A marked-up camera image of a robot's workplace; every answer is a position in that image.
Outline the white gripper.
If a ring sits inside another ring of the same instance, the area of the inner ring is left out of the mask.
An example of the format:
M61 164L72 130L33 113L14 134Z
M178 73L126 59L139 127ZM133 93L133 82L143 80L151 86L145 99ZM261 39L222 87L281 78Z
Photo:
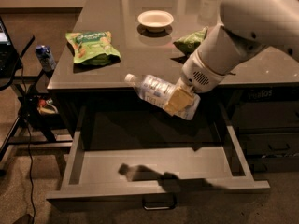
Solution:
M189 56L181 69L181 77L175 85L174 91L164 105L164 111L174 116L194 102L196 93L212 91L224 80L224 75L219 75L204 64L199 53L195 51Z

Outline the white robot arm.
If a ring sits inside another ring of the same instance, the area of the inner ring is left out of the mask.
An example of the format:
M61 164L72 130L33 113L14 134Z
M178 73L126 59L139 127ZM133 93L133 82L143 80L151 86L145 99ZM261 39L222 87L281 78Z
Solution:
M218 23L182 66L164 111L173 116L197 106L197 93L213 90L268 47L299 60L299 1L221 0Z

